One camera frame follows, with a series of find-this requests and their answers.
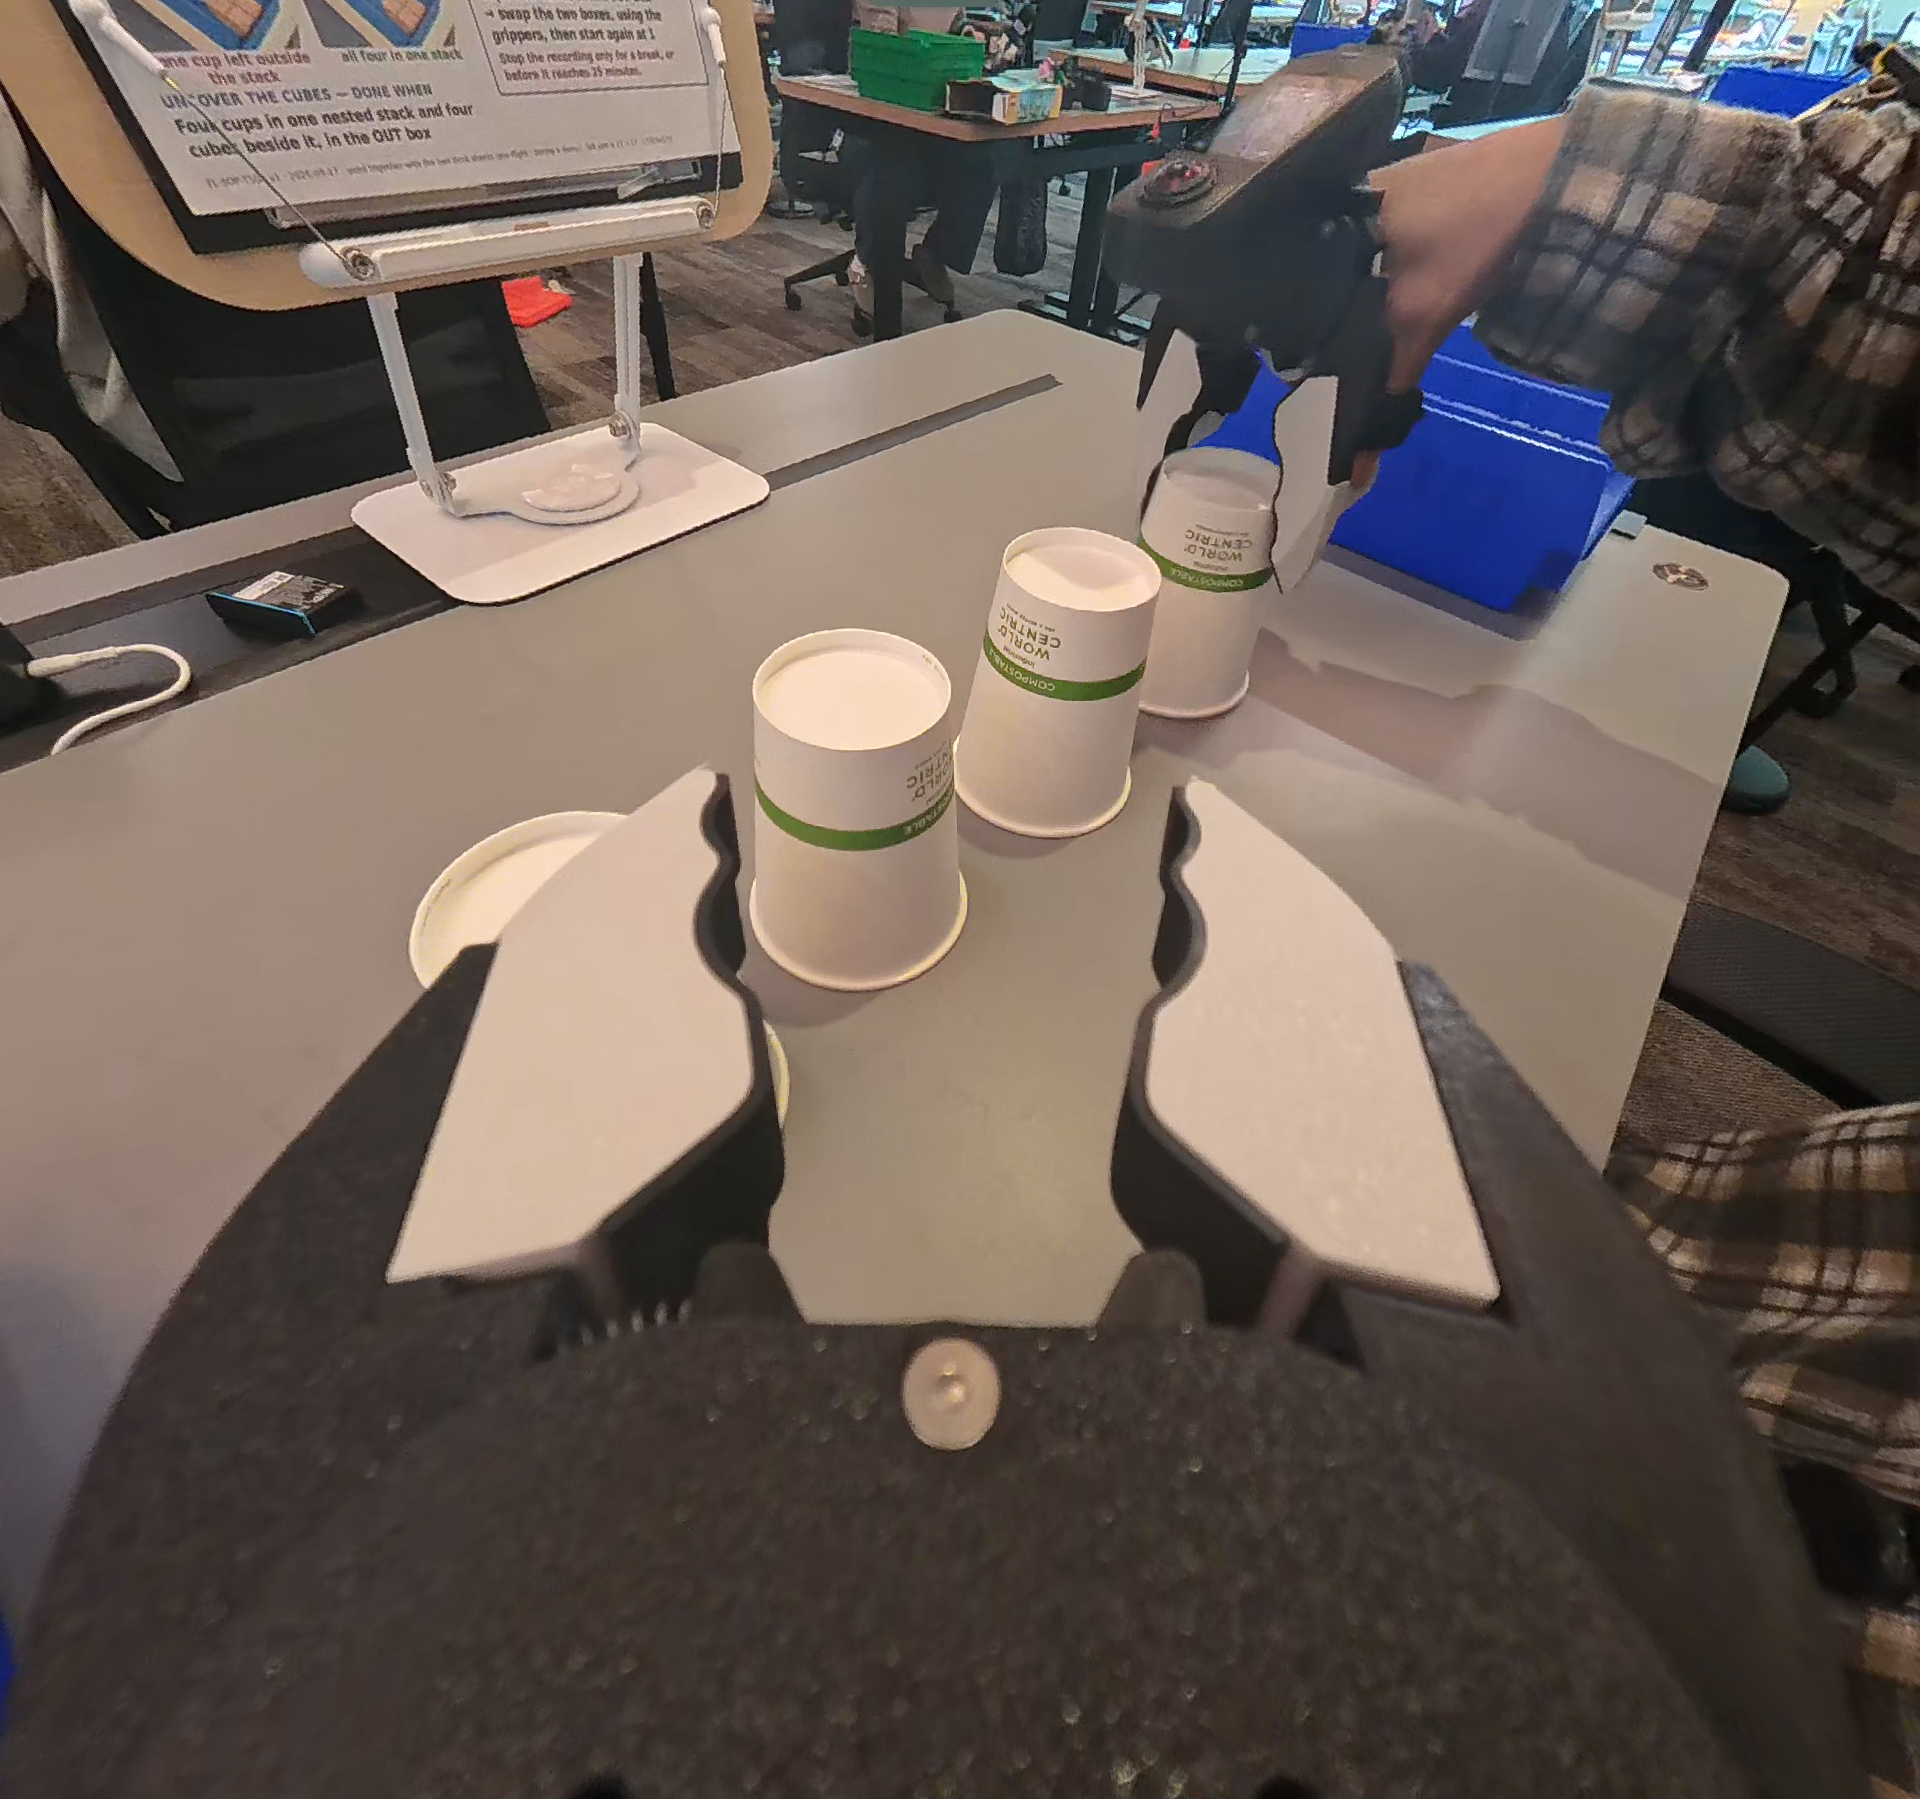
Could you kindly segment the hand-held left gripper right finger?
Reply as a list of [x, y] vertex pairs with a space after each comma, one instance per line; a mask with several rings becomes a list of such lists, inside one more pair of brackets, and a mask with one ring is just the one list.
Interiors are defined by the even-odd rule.
[[1362, 905], [1214, 783], [1173, 792], [1155, 989], [1113, 1196], [1206, 1319], [1298, 1334], [1333, 1287], [1499, 1306], [1404, 963]]

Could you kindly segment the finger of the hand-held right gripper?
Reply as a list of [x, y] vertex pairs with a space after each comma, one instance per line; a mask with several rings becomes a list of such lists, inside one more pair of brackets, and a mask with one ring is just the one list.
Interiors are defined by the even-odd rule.
[[1294, 591], [1321, 561], [1333, 531], [1358, 500], [1353, 468], [1333, 464], [1338, 380], [1305, 378], [1278, 402], [1273, 437], [1281, 483], [1273, 508], [1274, 579], [1281, 594]]
[[1141, 347], [1134, 459], [1159, 460], [1212, 435], [1224, 412], [1209, 406], [1200, 347], [1180, 330], [1155, 328]]

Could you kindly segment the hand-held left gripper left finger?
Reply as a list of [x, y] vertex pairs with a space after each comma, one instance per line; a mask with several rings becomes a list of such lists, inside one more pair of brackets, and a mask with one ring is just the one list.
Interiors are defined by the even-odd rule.
[[694, 766], [506, 921], [388, 1284], [685, 1306], [713, 1249], [770, 1240], [784, 1128], [741, 864], [729, 780]]

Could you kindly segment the white green-banded paper cup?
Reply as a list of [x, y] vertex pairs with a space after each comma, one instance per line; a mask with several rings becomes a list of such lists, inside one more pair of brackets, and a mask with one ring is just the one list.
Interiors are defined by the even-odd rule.
[[1244, 450], [1190, 446], [1159, 462], [1138, 538], [1163, 576], [1143, 712], [1204, 721], [1246, 695], [1277, 579], [1278, 492], [1278, 464]]
[[738, 869], [726, 780], [702, 770], [633, 814], [547, 814], [459, 856], [412, 937], [421, 981], [492, 946], [457, 1125], [683, 1154], [750, 1110], [770, 1056]]
[[1009, 541], [955, 743], [979, 819], [1052, 841], [1118, 815], [1159, 594], [1127, 538], [1048, 525]]
[[749, 916], [766, 956], [838, 992], [925, 974], [970, 910], [945, 666], [896, 634], [833, 627], [773, 650], [750, 693]]

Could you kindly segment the blue plastic bin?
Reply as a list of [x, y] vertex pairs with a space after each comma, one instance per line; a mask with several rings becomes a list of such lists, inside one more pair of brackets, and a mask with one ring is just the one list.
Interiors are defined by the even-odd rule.
[[1565, 589], [1627, 503], [1601, 446], [1609, 397], [1502, 363], [1471, 325], [1440, 347], [1423, 394], [1333, 550], [1493, 613]]

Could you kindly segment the person's right hand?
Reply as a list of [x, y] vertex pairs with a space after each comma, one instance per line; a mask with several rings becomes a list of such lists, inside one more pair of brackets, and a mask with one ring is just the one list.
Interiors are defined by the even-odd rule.
[[1565, 115], [1528, 120], [1372, 171], [1394, 392], [1422, 383], [1452, 328], [1500, 285], [1565, 128]]

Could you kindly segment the wooden background desk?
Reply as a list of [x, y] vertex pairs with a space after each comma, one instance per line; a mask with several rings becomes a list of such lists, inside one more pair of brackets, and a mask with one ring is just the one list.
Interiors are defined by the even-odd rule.
[[997, 182], [1043, 181], [1079, 170], [1086, 193], [1072, 248], [1071, 285], [1030, 311], [1042, 320], [1139, 344], [1148, 322], [1125, 308], [1123, 282], [1103, 263], [1103, 230], [1120, 175], [1178, 152], [1222, 117], [1220, 98], [1153, 88], [1107, 108], [1068, 108], [1048, 117], [1004, 125], [987, 115], [947, 113], [866, 98], [847, 74], [778, 74], [782, 102], [829, 109], [851, 135], [871, 140], [884, 179], [899, 182], [914, 140], [941, 138], [987, 163]]
[[[1081, 46], [1076, 49], [1054, 49], [1054, 65], [1060, 69], [1060, 77], [1072, 77], [1081, 84], [1081, 90], [1068, 88], [1067, 108], [1138, 108], [1138, 105], [1170, 105], [1178, 102], [1204, 102], [1217, 108], [1227, 105], [1227, 80], [1234, 69], [1234, 52], [1231, 46], [1200, 46], [1200, 48], [1176, 48], [1173, 54], [1157, 54], [1148, 58], [1148, 67], [1141, 73], [1141, 84], [1134, 84], [1134, 65], [1120, 48], [1117, 46]], [[1262, 82], [1274, 73], [1278, 73], [1284, 62], [1290, 58], [1286, 46], [1255, 46], [1239, 59], [1239, 80], [1237, 88], [1246, 90], [1253, 82]], [[1105, 84], [1107, 88], [1093, 88], [1093, 80]], [[1143, 166], [1153, 166], [1157, 157], [1157, 142], [1163, 138], [1173, 138], [1169, 127], [1153, 127], [1146, 135], [1155, 140], [1155, 149], [1148, 156]]]

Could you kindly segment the stack of green bins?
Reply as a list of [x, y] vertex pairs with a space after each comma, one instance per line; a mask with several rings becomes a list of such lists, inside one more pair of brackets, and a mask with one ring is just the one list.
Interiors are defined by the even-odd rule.
[[987, 74], [987, 46], [978, 34], [929, 31], [851, 32], [851, 77], [861, 98], [918, 109], [945, 112], [952, 82], [976, 82]]

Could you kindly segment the white tablet stand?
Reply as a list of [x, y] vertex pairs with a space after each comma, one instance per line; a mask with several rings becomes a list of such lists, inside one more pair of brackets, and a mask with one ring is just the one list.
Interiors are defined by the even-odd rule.
[[[601, 207], [516, 214], [477, 224], [333, 241], [305, 214], [305, 280], [365, 298], [395, 397], [409, 480], [374, 490], [354, 523], [441, 594], [477, 606], [554, 589], [767, 500], [770, 482], [640, 416], [643, 259], [718, 235], [721, 189], [668, 195], [638, 175]], [[445, 468], [424, 419], [397, 297], [413, 282], [479, 276], [513, 254], [611, 254], [615, 391], [611, 412], [543, 442], [525, 442], [466, 472]]]

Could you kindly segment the small black device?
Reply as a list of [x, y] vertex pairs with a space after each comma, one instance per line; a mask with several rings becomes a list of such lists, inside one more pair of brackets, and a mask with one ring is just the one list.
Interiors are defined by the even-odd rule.
[[367, 611], [354, 585], [292, 569], [207, 589], [205, 599], [234, 634], [276, 644], [314, 640]]

